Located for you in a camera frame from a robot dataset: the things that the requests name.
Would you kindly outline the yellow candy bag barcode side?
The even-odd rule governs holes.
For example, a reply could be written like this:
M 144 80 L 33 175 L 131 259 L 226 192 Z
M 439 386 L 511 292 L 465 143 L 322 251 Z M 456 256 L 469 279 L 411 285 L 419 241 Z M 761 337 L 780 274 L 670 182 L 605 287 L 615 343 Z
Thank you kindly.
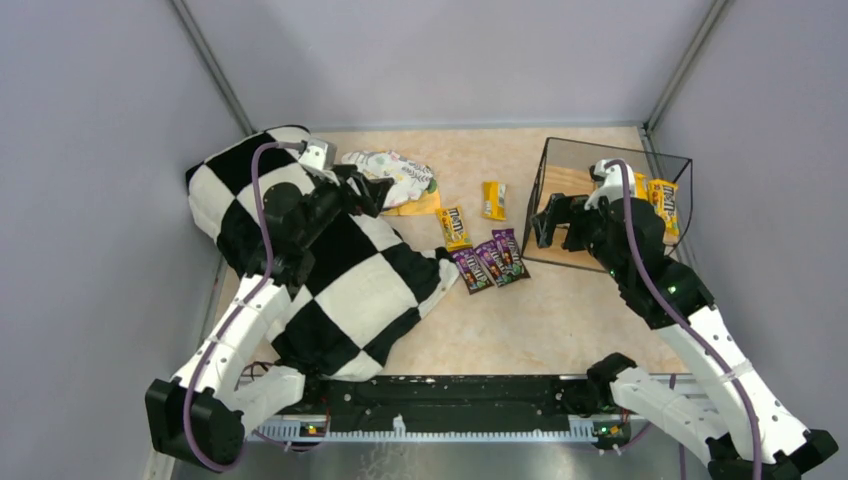
M 482 183 L 482 217 L 495 220 L 506 220 L 506 190 L 504 183 L 496 181 L 485 181 Z

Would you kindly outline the yellow m&m bag front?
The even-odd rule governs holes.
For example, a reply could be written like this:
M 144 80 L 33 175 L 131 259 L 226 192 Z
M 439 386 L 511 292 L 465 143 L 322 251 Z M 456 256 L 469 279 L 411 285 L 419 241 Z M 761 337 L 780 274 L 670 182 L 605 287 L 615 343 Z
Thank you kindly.
M 436 216 L 442 228 L 445 248 L 449 252 L 473 247 L 460 206 L 437 209 Z

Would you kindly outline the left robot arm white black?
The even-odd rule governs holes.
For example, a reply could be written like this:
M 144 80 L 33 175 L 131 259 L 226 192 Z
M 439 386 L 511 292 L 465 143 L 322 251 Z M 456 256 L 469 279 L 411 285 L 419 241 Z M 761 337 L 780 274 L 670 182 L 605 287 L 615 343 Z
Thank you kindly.
M 309 248 L 341 214 L 377 216 L 392 179 L 369 180 L 353 166 L 306 169 L 299 187 L 256 186 L 262 235 L 247 262 L 224 318 L 199 350 L 169 380 L 154 380 L 145 406 L 156 452 L 214 472 L 234 468 L 253 431 L 284 407 L 299 402 L 305 377 L 272 366 L 259 379 L 239 381 L 273 321 L 284 313 L 315 264 Z

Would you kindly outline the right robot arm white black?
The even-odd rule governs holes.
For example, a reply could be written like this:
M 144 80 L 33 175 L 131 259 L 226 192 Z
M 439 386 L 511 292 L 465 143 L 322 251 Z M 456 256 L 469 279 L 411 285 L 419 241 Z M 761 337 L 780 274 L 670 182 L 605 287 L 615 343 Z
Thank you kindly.
M 682 444 L 714 479 L 798 479 L 836 454 L 776 398 L 728 331 L 706 285 L 665 252 L 665 225 L 639 198 L 588 206 L 584 195 L 551 195 L 531 219 L 537 245 L 585 251 L 616 282 L 625 304 L 683 361 L 710 400 L 703 407 L 614 353 L 589 369 L 605 401 L 650 421 Z

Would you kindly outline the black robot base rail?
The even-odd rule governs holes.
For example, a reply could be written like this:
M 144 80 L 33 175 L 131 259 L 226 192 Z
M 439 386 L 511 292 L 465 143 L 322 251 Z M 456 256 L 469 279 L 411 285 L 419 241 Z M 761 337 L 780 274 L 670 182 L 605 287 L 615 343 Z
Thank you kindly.
M 303 399 L 253 434 L 288 448 L 330 443 L 575 443 L 624 448 L 644 435 L 632 413 L 583 376 L 377 376 L 310 379 Z

